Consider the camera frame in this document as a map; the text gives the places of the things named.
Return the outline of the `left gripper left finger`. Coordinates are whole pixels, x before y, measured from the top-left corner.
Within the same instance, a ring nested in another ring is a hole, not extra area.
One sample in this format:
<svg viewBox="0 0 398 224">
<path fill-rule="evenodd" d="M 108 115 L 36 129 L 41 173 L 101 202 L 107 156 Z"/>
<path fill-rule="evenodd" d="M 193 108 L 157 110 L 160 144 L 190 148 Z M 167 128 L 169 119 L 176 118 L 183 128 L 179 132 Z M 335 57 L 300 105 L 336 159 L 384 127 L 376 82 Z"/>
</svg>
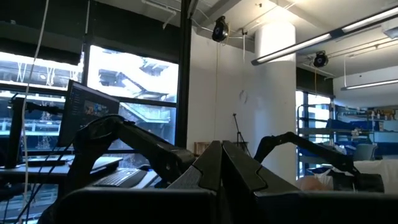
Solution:
<svg viewBox="0 0 398 224">
<path fill-rule="evenodd" d="M 95 161 L 107 145 L 76 146 L 65 195 L 47 208 L 39 223 L 218 223 L 220 142 L 195 159 L 166 189 L 89 187 Z"/>
</svg>

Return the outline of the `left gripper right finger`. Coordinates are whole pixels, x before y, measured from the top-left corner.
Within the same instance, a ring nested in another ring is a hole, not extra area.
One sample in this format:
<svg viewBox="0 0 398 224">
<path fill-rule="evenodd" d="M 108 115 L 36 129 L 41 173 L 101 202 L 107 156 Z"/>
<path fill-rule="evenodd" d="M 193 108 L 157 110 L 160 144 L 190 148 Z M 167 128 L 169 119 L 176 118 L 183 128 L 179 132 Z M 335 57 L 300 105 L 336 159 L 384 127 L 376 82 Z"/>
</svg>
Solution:
<svg viewBox="0 0 398 224">
<path fill-rule="evenodd" d="M 375 174 L 352 175 L 352 191 L 301 191 L 229 141 L 222 179 L 233 223 L 397 223 L 397 196 L 374 189 Z"/>
</svg>

